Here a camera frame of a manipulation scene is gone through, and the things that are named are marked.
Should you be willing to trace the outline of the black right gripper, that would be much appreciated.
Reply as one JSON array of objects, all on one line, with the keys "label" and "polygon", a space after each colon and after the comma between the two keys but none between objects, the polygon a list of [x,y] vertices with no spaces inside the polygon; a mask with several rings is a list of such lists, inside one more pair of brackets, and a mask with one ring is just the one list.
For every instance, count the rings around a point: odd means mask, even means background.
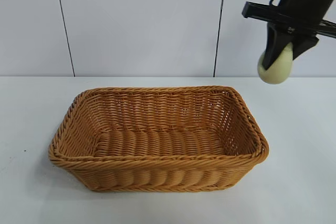
[{"label": "black right gripper", "polygon": [[296,60],[316,46],[319,42],[317,34],[334,38],[335,23],[324,19],[333,1],[270,0],[267,5],[246,2],[243,17],[268,22],[264,69],[268,70],[273,65],[290,42],[293,60]]}]

